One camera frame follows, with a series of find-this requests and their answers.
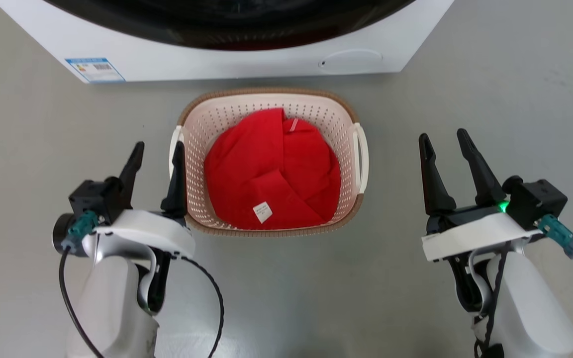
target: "green led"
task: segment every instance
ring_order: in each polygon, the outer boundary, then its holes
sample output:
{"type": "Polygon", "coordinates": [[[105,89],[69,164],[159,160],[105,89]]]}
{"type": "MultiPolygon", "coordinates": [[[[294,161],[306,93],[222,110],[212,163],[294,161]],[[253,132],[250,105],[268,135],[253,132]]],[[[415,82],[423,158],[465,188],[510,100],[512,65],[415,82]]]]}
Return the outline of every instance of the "green led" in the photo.
{"type": "Polygon", "coordinates": [[[509,203],[510,203],[509,201],[501,202],[501,204],[498,205],[498,208],[501,209],[501,211],[503,211],[503,213],[505,213],[505,211],[507,210],[507,205],[509,203]]]}

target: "pink plastic basket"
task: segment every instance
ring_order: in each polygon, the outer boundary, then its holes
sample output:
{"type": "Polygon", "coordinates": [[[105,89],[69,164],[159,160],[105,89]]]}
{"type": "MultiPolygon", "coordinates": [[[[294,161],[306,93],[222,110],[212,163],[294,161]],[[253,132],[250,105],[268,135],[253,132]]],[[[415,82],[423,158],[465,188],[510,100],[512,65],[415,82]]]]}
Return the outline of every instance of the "pink plastic basket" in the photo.
{"type": "Polygon", "coordinates": [[[353,110],[327,91],[259,88],[219,91],[201,95],[184,110],[169,146],[169,174],[176,142],[185,145],[187,221],[205,233],[223,236],[301,236],[332,231],[357,213],[368,183],[368,146],[353,110]],[[204,181],[204,158],[218,136],[254,111],[282,107],[289,118],[315,125],[340,164],[341,192],[337,211],[327,224],[285,230],[248,231],[218,218],[204,181]]]}

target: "gray floor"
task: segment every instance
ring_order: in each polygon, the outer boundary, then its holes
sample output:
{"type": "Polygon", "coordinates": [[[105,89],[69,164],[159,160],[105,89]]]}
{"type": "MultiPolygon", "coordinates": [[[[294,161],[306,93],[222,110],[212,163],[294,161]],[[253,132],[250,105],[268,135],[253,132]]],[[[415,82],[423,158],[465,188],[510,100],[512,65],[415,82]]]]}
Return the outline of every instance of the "gray floor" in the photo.
{"type": "MultiPolygon", "coordinates": [[[[218,357],[472,356],[449,268],[421,251],[421,132],[460,205],[475,194],[455,137],[465,127],[501,180],[546,178],[568,194],[562,218],[573,229],[573,1],[456,0],[396,75],[117,86],[81,83],[0,10],[0,357],[63,354],[70,322],[50,233],[75,186],[117,175],[143,140],[134,204],[157,208],[182,109],[205,91],[273,85],[335,91],[354,106],[369,188],[357,217],[332,234],[196,236],[195,258],[225,297],[218,357]]],[[[550,243],[533,246],[573,321],[573,261],[550,243]]],[[[89,264],[68,263],[71,292],[89,264]]],[[[206,356],[218,324],[212,288],[183,263],[168,288],[157,356],[206,356]]]]}

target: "barcode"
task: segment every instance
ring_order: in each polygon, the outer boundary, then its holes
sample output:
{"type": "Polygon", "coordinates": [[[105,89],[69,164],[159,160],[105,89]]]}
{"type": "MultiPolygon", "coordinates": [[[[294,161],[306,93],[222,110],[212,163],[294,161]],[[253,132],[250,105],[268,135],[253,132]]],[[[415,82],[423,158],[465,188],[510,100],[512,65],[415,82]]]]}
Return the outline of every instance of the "barcode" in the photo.
{"type": "Polygon", "coordinates": [[[94,68],[96,68],[97,70],[111,70],[112,66],[110,66],[109,64],[95,64],[94,68]]]}

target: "red garment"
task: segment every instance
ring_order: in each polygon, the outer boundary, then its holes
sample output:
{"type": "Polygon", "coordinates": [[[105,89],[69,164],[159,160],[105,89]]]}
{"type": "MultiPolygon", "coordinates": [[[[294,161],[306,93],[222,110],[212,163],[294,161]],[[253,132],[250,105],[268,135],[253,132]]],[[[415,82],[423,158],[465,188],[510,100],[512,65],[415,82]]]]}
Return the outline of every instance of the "red garment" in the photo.
{"type": "Polygon", "coordinates": [[[252,113],[225,131],[204,166],[214,212],[239,229],[316,226],[336,212],[337,157],[318,129],[285,118],[282,108],[252,113]],[[261,223],[254,207],[263,202],[273,214],[261,223]]]}

